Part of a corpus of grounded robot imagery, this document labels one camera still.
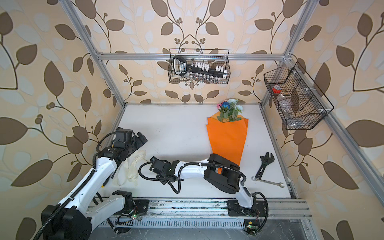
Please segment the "white ribbon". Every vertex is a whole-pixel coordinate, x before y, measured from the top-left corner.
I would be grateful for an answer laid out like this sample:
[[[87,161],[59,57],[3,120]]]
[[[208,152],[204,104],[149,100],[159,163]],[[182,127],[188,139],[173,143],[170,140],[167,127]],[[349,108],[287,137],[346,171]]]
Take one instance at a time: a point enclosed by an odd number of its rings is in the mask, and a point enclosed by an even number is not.
[[[130,157],[126,158],[117,170],[116,183],[118,186],[123,186],[125,183],[137,185],[139,178],[137,164],[140,162],[147,162],[145,150],[139,150],[138,152],[133,153]]]

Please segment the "orange wrapping paper sheet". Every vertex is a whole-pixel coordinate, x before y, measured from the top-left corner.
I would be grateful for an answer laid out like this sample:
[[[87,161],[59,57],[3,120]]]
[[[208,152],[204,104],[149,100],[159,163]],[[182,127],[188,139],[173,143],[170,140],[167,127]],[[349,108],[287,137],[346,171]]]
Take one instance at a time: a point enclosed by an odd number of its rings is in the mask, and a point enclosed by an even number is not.
[[[207,132],[212,152],[236,165],[240,165],[246,143],[249,120],[240,116],[239,121],[220,122],[219,113],[207,118]]]

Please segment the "dark blue fake rose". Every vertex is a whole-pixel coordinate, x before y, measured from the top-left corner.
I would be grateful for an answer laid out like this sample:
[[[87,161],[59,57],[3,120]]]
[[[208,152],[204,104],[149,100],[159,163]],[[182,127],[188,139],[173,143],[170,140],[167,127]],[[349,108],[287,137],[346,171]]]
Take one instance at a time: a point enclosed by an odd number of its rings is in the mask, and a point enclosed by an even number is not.
[[[226,109],[226,110],[229,110],[231,108],[231,105],[229,102],[227,101],[224,101],[221,103],[221,109]]]

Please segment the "pale blue fake flower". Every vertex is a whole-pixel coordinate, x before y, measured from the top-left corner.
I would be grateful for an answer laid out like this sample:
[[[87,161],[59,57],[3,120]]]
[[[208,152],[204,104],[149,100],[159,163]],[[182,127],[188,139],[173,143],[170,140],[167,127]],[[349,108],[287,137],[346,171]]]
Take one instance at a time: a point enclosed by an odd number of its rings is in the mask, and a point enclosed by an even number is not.
[[[228,102],[229,102],[230,105],[231,105],[231,109],[232,109],[232,108],[236,108],[236,109],[238,110],[239,113],[238,113],[237,121],[240,120],[240,119],[241,119],[240,114],[241,114],[242,111],[243,111],[243,107],[240,106],[240,105],[238,104],[238,103],[239,103],[239,100],[237,100],[237,99],[229,99]]]

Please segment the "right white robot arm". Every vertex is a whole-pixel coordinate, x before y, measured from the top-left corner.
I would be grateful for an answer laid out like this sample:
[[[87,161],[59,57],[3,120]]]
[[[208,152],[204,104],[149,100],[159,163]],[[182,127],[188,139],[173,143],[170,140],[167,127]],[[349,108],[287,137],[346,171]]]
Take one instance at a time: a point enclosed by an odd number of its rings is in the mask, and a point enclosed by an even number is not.
[[[234,195],[244,210],[256,212],[257,196],[262,198],[262,208],[269,210],[266,197],[260,193],[250,193],[245,183],[247,177],[240,171],[240,166],[217,155],[211,154],[208,159],[199,162],[166,161],[152,157],[149,170],[156,174],[155,178],[142,177],[148,181],[169,185],[175,194],[182,190],[182,181],[186,179],[204,179],[218,190]]]

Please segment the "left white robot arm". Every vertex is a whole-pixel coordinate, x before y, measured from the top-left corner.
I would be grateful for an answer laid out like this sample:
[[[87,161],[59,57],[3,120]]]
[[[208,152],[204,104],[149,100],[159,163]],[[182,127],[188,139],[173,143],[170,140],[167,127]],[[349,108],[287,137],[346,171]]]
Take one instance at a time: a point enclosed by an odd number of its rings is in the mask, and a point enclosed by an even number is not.
[[[126,191],[115,191],[89,209],[99,196],[99,189],[115,175],[121,163],[147,143],[142,133],[128,129],[117,128],[113,135],[112,143],[93,156],[92,168],[77,186],[58,204],[43,210],[42,226],[35,240],[87,240],[95,228],[115,213],[127,216],[137,213],[133,194]]]

